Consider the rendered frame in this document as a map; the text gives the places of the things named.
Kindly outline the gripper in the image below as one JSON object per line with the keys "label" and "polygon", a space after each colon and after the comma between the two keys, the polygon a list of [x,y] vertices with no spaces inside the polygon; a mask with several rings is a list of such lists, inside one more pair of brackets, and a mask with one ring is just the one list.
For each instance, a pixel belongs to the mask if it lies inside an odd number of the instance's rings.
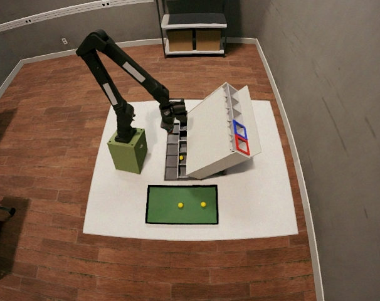
{"label": "gripper", "polygon": [[[174,128],[174,124],[167,124],[166,123],[166,118],[167,117],[161,116],[161,125],[160,125],[160,127],[162,129],[166,130],[167,132],[171,132],[172,129]],[[170,130],[168,130],[168,128],[170,128]]]}

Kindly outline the large white panel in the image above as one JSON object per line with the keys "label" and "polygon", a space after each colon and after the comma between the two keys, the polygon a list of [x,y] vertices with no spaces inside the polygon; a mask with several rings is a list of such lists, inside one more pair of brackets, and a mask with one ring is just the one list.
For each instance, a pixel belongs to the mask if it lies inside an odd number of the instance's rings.
{"label": "large white panel", "polygon": [[[200,181],[262,152],[248,86],[224,83],[187,116],[167,133],[165,181]],[[246,127],[250,156],[236,150],[234,119]]]}

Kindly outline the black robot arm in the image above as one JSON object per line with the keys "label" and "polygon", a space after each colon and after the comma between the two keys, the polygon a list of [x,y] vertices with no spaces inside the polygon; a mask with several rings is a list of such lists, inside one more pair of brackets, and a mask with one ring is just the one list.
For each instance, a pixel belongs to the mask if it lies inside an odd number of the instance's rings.
{"label": "black robot arm", "polygon": [[137,132],[137,128],[132,128],[131,126],[131,123],[135,120],[133,117],[135,117],[136,114],[134,114],[134,107],[127,103],[117,90],[117,87],[97,54],[97,50],[107,55],[160,103],[159,110],[163,117],[167,117],[167,124],[174,124],[174,118],[183,123],[187,122],[188,116],[184,99],[169,98],[169,90],[163,84],[160,84],[150,76],[126,52],[117,46],[104,30],[97,29],[83,40],[76,50],[76,54],[87,64],[115,111],[117,116],[117,135],[114,138],[115,142],[128,144],[131,141]]}

